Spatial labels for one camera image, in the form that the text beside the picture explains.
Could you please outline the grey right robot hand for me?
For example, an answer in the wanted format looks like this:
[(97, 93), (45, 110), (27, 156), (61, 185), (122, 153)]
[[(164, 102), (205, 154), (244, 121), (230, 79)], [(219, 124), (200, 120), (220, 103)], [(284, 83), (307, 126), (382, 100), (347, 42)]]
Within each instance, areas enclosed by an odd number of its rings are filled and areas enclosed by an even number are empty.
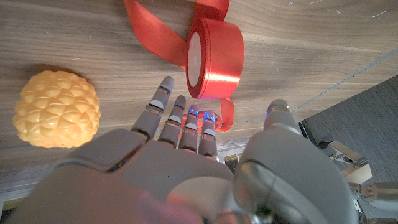
[(339, 168), (302, 136), (286, 101), (235, 170), (217, 160), (215, 116), (183, 119), (179, 96), (158, 140), (174, 87), (165, 77), (131, 130), (108, 132), (69, 153), (36, 185), (8, 223), (358, 223)]

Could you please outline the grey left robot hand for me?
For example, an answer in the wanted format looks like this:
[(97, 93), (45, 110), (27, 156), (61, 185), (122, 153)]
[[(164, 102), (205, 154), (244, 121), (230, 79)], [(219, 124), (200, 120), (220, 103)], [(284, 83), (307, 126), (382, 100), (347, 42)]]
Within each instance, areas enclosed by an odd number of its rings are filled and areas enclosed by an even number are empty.
[[(349, 183), (355, 199), (381, 210), (397, 212), (397, 182), (376, 182), (367, 185)], [(395, 218), (367, 218), (357, 208), (360, 224), (397, 224)]]

